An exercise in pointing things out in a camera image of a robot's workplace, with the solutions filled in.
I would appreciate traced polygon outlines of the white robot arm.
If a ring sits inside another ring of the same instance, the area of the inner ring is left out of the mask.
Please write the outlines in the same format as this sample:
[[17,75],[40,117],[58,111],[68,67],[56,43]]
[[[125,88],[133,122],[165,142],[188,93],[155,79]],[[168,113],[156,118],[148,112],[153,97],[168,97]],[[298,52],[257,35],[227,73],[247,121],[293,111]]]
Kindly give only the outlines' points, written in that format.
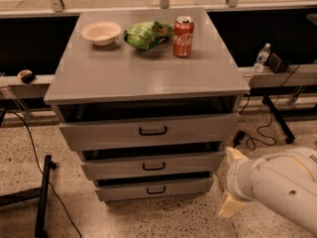
[[230,218],[258,201],[278,215],[317,234],[317,151],[295,148],[250,159],[226,149],[227,189],[218,211]]

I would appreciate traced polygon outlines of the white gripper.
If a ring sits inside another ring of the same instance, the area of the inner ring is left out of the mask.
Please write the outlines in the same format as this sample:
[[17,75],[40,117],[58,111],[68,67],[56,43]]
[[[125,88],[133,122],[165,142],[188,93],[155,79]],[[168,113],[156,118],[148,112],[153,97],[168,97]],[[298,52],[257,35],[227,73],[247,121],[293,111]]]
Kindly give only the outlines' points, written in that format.
[[247,201],[254,201],[250,175],[254,161],[249,160],[239,150],[227,147],[225,149],[227,163],[230,165],[226,174],[228,191],[223,193],[223,199],[218,209],[218,216],[230,218],[242,210]]

